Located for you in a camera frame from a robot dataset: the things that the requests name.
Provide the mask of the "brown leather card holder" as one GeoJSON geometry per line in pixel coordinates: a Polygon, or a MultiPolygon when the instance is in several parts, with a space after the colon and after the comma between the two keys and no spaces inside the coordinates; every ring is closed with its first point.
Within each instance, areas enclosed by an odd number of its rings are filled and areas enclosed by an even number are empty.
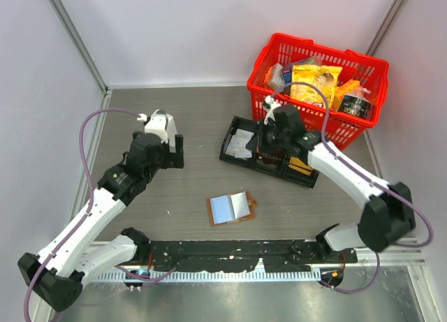
{"type": "Polygon", "coordinates": [[[256,217],[257,201],[249,191],[241,191],[206,200],[211,226],[233,224],[256,217]]]}

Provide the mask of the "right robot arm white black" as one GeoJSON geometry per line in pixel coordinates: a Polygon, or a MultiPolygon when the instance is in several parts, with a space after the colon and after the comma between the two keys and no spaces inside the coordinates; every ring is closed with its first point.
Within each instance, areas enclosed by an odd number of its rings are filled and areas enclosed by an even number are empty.
{"type": "Polygon", "coordinates": [[[332,262],[342,250],[357,247],[382,252],[416,227],[409,187],[369,173],[323,133],[307,131],[295,106],[267,98],[263,109],[265,118],[257,123],[257,136],[249,147],[262,152],[283,149],[299,158],[345,191],[362,212],[358,222],[335,224],[319,234],[315,246],[319,260],[332,262]]]}

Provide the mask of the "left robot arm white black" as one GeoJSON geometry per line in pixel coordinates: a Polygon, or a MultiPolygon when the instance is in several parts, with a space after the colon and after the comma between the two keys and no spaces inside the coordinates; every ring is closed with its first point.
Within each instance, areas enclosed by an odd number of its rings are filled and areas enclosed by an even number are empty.
{"type": "Polygon", "coordinates": [[[87,248],[98,234],[141,194],[160,169],[184,167],[184,138],[164,142],[155,133],[136,131],[122,160],[107,169],[89,202],[67,227],[37,254],[25,253],[18,267],[25,283],[53,310],[68,309],[83,288],[121,263],[143,264],[150,242],[144,233],[125,228],[105,246],[87,248]]]}

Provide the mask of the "white cards stack in tray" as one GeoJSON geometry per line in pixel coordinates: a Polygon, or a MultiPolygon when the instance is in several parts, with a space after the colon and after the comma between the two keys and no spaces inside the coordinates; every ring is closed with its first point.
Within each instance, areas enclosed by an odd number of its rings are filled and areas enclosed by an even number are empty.
{"type": "Polygon", "coordinates": [[[233,156],[236,159],[249,159],[252,157],[252,151],[247,149],[247,144],[254,136],[254,132],[237,129],[235,134],[230,137],[229,144],[225,154],[233,156]]]}

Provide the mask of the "brown cards stack in tray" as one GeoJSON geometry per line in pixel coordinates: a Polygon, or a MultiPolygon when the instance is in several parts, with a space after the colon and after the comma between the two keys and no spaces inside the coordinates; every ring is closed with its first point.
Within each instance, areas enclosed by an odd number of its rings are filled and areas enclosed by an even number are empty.
{"type": "Polygon", "coordinates": [[[283,164],[284,157],[285,151],[282,149],[277,149],[272,153],[258,153],[256,162],[262,166],[278,170],[283,164]]]}

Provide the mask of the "yellow cards stack in tray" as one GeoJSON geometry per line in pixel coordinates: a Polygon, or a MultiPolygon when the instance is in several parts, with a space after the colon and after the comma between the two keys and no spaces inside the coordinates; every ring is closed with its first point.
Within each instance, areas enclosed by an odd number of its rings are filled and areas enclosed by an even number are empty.
{"type": "Polygon", "coordinates": [[[310,176],[314,169],[307,164],[304,164],[298,157],[292,156],[289,159],[288,167],[294,171],[297,171],[303,175],[310,176]]]}

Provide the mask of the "black compartment tray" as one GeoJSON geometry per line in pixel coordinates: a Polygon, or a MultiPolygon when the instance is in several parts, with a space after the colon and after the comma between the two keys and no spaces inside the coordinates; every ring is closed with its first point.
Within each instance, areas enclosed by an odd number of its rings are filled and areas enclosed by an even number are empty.
{"type": "Polygon", "coordinates": [[[286,151],[283,149],[276,149],[270,153],[258,152],[255,149],[251,151],[250,158],[236,158],[234,154],[227,151],[231,138],[239,130],[253,132],[254,138],[257,138],[257,128],[257,122],[234,116],[222,141],[219,159],[313,189],[319,173],[315,170],[307,170],[301,163],[297,166],[290,164],[290,159],[286,158],[286,151]]]}

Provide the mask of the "white bottle grey cap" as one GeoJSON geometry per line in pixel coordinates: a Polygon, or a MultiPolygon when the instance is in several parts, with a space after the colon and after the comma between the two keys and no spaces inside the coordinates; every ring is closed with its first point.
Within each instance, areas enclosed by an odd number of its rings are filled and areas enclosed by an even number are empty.
{"type": "Polygon", "coordinates": [[[170,151],[175,152],[176,151],[175,136],[177,135],[177,127],[175,125],[174,117],[162,109],[156,110],[154,114],[157,117],[165,117],[166,118],[166,133],[168,136],[168,143],[170,146],[170,151]]]}

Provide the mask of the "grey carton box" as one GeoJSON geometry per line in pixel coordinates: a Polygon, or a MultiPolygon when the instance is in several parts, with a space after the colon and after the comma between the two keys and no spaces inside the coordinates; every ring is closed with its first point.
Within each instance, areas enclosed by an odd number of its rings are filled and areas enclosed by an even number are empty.
{"type": "Polygon", "coordinates": [[[285,85],[282,68],[283,66],[280,63],[276,63],[274,66],[269,68],[264,78],[264,85],[267,88],[277,91],[285,85]]]}

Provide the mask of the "yellow snack bag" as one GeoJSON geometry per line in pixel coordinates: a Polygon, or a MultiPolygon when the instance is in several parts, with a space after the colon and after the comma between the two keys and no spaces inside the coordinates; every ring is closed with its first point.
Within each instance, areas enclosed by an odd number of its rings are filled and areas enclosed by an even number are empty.
{"type": "Polygon", "coordinates": [[[340,66],[295,65],[292,82],[305,82],[305,85],[291,85],[290,97],[320,108],[326,108],[327,101],[331,108],[341,72],[340,66]]]}

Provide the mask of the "orange snack packet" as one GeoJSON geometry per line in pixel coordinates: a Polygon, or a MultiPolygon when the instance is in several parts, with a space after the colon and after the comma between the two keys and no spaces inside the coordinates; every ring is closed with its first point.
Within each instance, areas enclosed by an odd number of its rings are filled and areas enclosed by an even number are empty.
{"type": "Polygon", "coordinates": [[[342,102],[343,97],[352,92],[355,88],[360,86],[360,82],[358,80],[351,79],[345,82],[342,86],[337,87],[335,90],[334,99],[332,102],[332,109],[334,111],[338,111],[340,104],[342,102]]]}

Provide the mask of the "black round can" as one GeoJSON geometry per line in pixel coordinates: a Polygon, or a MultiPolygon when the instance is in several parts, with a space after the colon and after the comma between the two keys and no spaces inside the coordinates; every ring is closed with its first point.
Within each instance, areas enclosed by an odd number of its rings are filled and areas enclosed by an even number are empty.
{"type": "Polygon", "coordinates": [[[366,119],[371,110],[372,104],[366,98],[353,94],[345,94],[338,107],[338,112],[361,119],[366,119]]]}

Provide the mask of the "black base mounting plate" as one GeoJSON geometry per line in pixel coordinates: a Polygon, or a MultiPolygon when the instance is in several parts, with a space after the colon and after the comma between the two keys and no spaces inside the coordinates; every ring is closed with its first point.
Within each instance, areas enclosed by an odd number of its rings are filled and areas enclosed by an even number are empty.
{"type": "Polygon", "coordinates": [[[311,264],[354,264],[353,249],[329,251],[312,240],[151,241],[135,260],[156,271],[253,272],[259,261],[266,272],[308,271],[311,264]]]}

